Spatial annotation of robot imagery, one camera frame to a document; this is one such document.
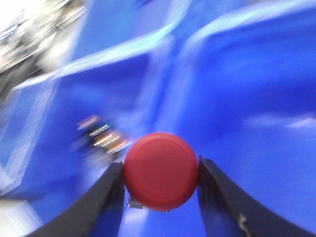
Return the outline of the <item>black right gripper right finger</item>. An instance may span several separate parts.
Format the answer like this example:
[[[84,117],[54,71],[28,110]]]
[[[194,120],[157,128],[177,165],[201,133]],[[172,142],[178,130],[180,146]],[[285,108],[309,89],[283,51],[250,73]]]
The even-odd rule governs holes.
[[[198,202],[208,237],[314,237],[272,212],[212,160],[199,158]]]

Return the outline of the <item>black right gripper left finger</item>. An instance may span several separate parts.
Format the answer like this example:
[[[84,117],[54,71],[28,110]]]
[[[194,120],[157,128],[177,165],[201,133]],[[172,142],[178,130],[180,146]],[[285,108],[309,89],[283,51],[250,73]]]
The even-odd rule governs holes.
[[[123,204],[123,164],[114,162],[73,205],[28,236],[116,237]]]

